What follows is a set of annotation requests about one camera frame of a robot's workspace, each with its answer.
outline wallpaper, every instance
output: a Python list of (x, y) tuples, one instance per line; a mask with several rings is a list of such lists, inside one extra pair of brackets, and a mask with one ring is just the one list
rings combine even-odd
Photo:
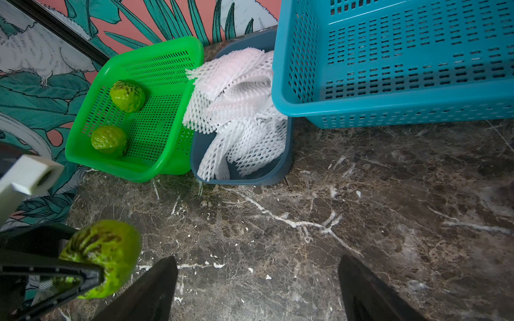
[(207, 46), (274, 26), (280, 13), (280, 0), (39, 1), (109, 56), (186, 35)]

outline tropical leaf pattern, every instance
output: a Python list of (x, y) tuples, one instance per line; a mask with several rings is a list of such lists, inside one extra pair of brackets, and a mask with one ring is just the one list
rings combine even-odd
[(235, 38), (234, 8), (235, 8), (235, 3), (233, 3), (232, 6), (230, 6), (230, 10), (228, 11), (227, 21), (225, 22), (225, 38), (227, 38), (227, 39)]

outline green plastic basket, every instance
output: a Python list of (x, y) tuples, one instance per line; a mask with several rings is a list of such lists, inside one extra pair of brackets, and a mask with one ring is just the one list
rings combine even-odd
[[(132, 182), (146, 182), (157, 174), (182, 175), (191, 169), (193, 131), (182, 119), (194, 86), (186, 86), (185, 69), (204, 62), (204, 48), (195, 37), (182, 37), (111, 58), (102, 67), (71, 128), (66, 158)], [(109, 96), (118, 80), (143, 88), (146, 102), (136, 113), (118, 109)], [(105, 125), (122, 128), (128, 148), (112, 158), (93, 148), (91, 133)]]

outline teal leaf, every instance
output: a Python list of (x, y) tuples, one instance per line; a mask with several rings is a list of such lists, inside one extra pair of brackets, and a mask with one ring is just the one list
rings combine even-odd
[(0, 87), (0, 110), (17, 119), (29, 128), (45, 131), (75, 120), (74, 115), (65, 115), (68, 103), (61, 99), (27, 96)]
[(80, 107), (86, 98), (86, 94), (87, 93), (77, 95), (68, 102), (68, 112), (66, 113), (67, 115), (77, 115), (79, 113)]
[(248, 22), (248, 25), (246, 25), (245, 34), (249, 34), (253, 32), (253, 18)]
[(188, 36), (188, 35), (193, 35), (191, 33), (191, 29), (189, 29), (189, 26), (188, 26), (188, 23), (186, 22), (186, 19), (184, 19), (184, 15), (182, 14), (182, 11), (181, 11), (180, 7), (177, 4), (177, 1), (170, 0), (170, 2), (171, 2), (171, 7), (173, 9), (173, 12), (174, 12), (176, 20), (177, 20), (178, 36), (179, 37), (184, 37), (184, 36)]
[(17, 26), (8, 23), (2, 17), (0, 17), (0, 28), (3, 29), (3, 31), (5, 32), (5, 34), (7, 36), (11, 36), (11, 35), (21, 31)]
[(19, 211), (25, 211), (23, 215), (30, 218), (44, 218), (44, 221), (55, 221), (57, 216), (59, 220), (66, 218), (69, 207), (73, 199), (64, 194), (53, 196), (36, 197), (23, 202), (18, 206)]
[(89, 8), (84, 0), (64, 0), (68, 11), (68, 18), (81, 26), (88, 35), (94, 37), (98, 30), (89, 20)]
[(28, 217), (46, 217), (54, 214), (55, 212), (48, 206), (44, 205), (42, 207), (38, 207), (36, 209), (33, 209), (31, 211), (23, 213), (23, 215)]
[(222, 41), (221, 32), (221, 12), (222, 12), (222, 0), (216, 1), (214, 7), (214, 18), (212, 19), (212, 43), (217, 44)]
[(118, 2), (117, 0), (111, 0), (111, 2), (120, 9), (120, 11), (128, 18), (128, 20), (141, 32), (148, 40), (153, 44), (162, 42), (156, 33), (150, 29), (140, 18), (133, 14), (126, 6)]
[(201, 43), (204, 46), (208, 46), (211, 43), (205, 34), (204, 24), (201, 21), (200, 13), (198, 12), (198, 7), (196, 6), (195, 0), (188, 0), (189, 5), (189, 13), (191, 15), (191, 19), (193, 20), (194, 31), (196, 32), (196, 37), (200, 39)]
[(66, 184), (75, 171), (77, 170), (77, 164), (69, 162), (64, 156), (64, 150), (62, 150), (57, 157), (54, 159), (55, 162), (64, 165), (64, 170), (57, 179), (56, 183), (48, 190), (50, 195), (54, 195), (61, 187)]
[(28, 212), (28, 211), (32, 211), (33, 209), (37, 209), (38, 207), (42, 207), (45, 205), (46, 205), (46, 203), (42, 200), (39, 200), (39, 198), (33, 198), (33, 199), (29, 199), (29, 200), (26, 200), (23, 203), (21, 203), (20, 206), (18, 206), (17, 211)]
[[(100, 51), (102, 51), (103, 53), (105, 53), (106, 55), (108, 55), (109, 57), (114, 57), (116, 56), (118, 53), (115, 52), (114, 50), (112, 50), (110, 47), (108, 47), (105, 43), (103, 43), (100, 38), (98, 38), (97, 35), (95, 35), (91, 40), (89, 40), (89, 42), (97, 47)], [(93, 65), (95, 66), (95, 68), (97, 69), (97, 71), (99, 71), (101, 69), (101, 66), (99, 66), (96, 62), (93, 61)]]
[(90, 86), (85, 79), (73, 73), (50, 77), (48, 87), (41, 86), (40, 81), (36, 74), (17, 72), (0, 78), (0, 87), (39, 98), (72, 99), (78, 91), (87, 90)]
[(125, 36), (117, 34), (117, 33), (112, 33), (112, 32), (106, 31), (105, 34), (108, 35), (109, 37), (111, 37), (112, 39), (116, 40), (120, 44), (126, 45), (128, 48), (139, 49), (142, 47), (146, 47), (146, 44), (144, 44), (142, 42), (139, 42), (134, 39), (130, 39), (128, 37), (125, 37)]
[(45, 222), (48, 223), (64, 223), (68, 219), (69, 209), (71, 205), (63, 207), (63, 209), (56, 213), (55, 215), (51, 215), (45, 218)]
[(62, 195), (62, 194), (43, 196), (41, 198), (48, 205), (50, 203), (52, 203), (53, 204), (52, 207), (54, 207), (56, 209), (56, 213), (59, 213), (62, 208), (71, 205), (71, 201), (69, 201), (69, 199), (66, 196)]
[(225, 22), (225, 38), (227, 40), (235, 38), (234, 5), (235, 3), (232, 3), (230, 6), (230, 10), (227, 14), (227, 21)]
[(177, 20), (164, 0), (144, 0), (144, 4), (164, 38), (178, 38)]
[(118, 8), (105, 0), (89, 0), (89, 15), (100, 20), (104, 20), (110, 24), (117, 24), (121, 21)]

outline dark blue plastic bin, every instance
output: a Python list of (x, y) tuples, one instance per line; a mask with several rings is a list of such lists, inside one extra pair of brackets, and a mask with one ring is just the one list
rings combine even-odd
[[(276, 30), (262, 31), (256, 32), (255, 34), (248, 36), (244, 39), (236, 41), (229, 46), (225, 47), (222, 51), (218, 53), (216, 58), (219, 58), (223, 55), (228, 54), (234, 50), (241, 50), (248, 47), (258, 48), (265, 51), (271, 51), (275, 47), (275, 39), (277, 37)], [(289, 172), (292, 164), (292, 118), (289, 117), (287, 119), (287, 138), (286, 138), (286, 148), (282, 155), (273, 160), (271, 163), (267, 164), (265, 167), (260, 170), (251, 173), (245, 177), (241, 177), (237, 172), (237, 168), (234, 164), (228, 164), (228, 169), (230, 171), (230, 179), (228, 180), (219, 180), (219, 179), (211, 179), (210, 181), (205, 181), (198, 177), (198, 168), (200, 167), (200, 163), (202, 158), (204, 157), (205, 152), (209, 148), (209, 145), (216, 137), (216, 133), (211, 133), (208, 135), (201, 134), (198, 132), (194, 133), (193, 138), (193, 147), (191, 148), (191, 170), (194, 173), (194, 176), (198, 178), (200, 181), (207, 184), (219, 184), (219, 185), (255, 185), (255, 186), (268, 186), (277, 184), (280, 182)]]

